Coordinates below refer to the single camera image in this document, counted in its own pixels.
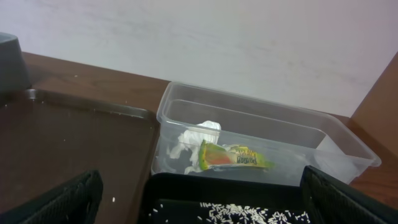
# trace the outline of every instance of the gray object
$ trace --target gray object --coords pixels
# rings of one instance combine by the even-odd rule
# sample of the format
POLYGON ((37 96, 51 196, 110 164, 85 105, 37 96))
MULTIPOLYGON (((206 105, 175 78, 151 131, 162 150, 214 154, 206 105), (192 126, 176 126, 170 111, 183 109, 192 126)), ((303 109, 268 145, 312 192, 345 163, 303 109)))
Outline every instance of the gray object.
POLYGON ((30 87, 18 38, 0 32, 0 93, 30 87))

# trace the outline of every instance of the black container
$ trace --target black container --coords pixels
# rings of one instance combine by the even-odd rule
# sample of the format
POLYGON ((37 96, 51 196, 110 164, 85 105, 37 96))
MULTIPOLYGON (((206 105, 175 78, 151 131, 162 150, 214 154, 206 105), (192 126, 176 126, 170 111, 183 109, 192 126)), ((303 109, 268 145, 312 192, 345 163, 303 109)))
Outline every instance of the black container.
POLYGON ((0 32, 0 93, 30 87, 18 38, 0 32))
POLYGON ((138 223, 382 224, 397 223, 397 220, 398 211, 307 166, 299 187, 156 174, 146 185, 138 223), (220 206, 231 208, 231 204, 241 205, 249 213, 213 218, 215 213, 220 214, 220 206), (263 218, 259 222, 253 209, 266 211, 261 213, 263 218))

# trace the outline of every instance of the black object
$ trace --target black object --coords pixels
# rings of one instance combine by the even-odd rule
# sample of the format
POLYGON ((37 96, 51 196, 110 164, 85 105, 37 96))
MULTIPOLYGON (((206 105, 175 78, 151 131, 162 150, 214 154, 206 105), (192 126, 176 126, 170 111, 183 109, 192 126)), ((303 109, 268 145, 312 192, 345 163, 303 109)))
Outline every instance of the black object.
MULTIPOLYGON (((289 210, 296 214, 306 211, 310 223, 385 224, 397 223, 398 220, 398 211, 312 166, 307 166, 300 187, 156 174, 146 184, 138 223, 164 223, 167 218, 171 221, 177 220, 177 223, 201 223, 202 220, 197 219, 199 214, 203 214, 198 206, 199 202, 223 205, 234 203, 268 208, 270 211, 289 210), (192 206, 192 202, 196 203, 196 208, 192 206)), ((299 218, 293 219, 291 223, 304 222, 299 218)))
POLYGON ((2 224, 92 224, 102 199, 98 171, 88 171, 47 193, 0 215, 2 224))
POLYGON ((30 87, 18 38, 0 32, 0 93, 30 87))

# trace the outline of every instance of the tray rim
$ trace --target tray rim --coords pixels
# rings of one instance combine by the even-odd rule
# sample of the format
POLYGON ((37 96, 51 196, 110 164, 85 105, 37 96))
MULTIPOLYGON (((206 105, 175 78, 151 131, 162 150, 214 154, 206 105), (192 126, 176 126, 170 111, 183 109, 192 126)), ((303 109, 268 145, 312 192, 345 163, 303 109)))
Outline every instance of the tray rim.
POLYGON ((25 100, 41 100, 44 103, 51 103, 55 105, 70 106, 74 108, 87 109, 92 111, 100 111, 110 114, 120 114, 132 116, 135 118, 146 119, 154 126, 158 123, 154 112, 142 108, 136 108, 128 105, 120 105, 117 103, 110 103, 101 100, 91 100, 89 98, 82 98, 63 93, 57 93, 47 90, 28 89, 22 91, 12 91, 0 93, 0 108, 7 106, 13 101, 25 100))

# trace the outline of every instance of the white wall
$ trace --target white wall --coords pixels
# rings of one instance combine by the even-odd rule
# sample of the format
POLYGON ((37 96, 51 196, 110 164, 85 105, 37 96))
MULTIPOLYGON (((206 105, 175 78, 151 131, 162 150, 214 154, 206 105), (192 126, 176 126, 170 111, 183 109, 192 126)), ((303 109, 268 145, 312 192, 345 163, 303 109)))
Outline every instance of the white wall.
POLYGON ((398 50, 391 0, 0 0, 26 52, 351 116, 398 50))

